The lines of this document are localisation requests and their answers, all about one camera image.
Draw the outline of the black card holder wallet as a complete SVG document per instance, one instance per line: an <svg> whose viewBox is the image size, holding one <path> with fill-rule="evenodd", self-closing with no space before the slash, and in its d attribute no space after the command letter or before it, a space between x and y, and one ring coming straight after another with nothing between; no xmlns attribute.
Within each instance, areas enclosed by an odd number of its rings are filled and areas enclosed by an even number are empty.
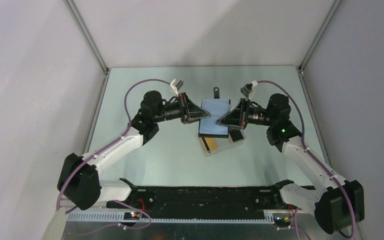
<svg viewBox="0 0 384 240"><path fill-rule="evenodd" d="M213 98L203 98L201 108L209 112L209 116L199 121L199 138L227 138L229 128L217 124L217 121L231 109L231 100L220 98L220 88L213 88Z"/></svg>

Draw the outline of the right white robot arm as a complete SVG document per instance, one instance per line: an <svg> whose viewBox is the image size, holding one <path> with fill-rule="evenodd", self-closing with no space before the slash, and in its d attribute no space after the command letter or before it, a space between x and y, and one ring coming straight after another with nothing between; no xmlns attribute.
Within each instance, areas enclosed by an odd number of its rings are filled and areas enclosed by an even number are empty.
<svg viewBox="0 0 384 240"><path fill-rule="evenodd" d="M267 140L271 146L290 158L310 180L314 189L301 187L291 180L274 185L271 204L277 209L293 205L315 217L327 234L365 219L364 188L357 181L349 181L321 161L303 142L303 133L290 120L291 106L286 95L275 93L263 108L241 98L238 105L219 118L216 123L244 130L248 124L267 126Z"/></svg>

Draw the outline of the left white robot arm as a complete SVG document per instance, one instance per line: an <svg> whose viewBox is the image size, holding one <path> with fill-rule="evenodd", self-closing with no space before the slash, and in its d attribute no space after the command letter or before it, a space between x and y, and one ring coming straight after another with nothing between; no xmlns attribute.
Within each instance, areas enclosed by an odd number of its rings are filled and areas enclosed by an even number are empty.
<svg viewBox="0 0 384 240"><path fill-rule="evenodd" d="M193 103L186 93L165 100L156 91L144 94L140 108L124 132L95 152L69 154L57 182L59 197L65 196L80 210L96 203L119 201L125 208L133 208L138 194L127 180L103 180L102 173L128 153L142 147L159 131L160 122L179 119L191 124L210 117L210 113Z"/></svg>

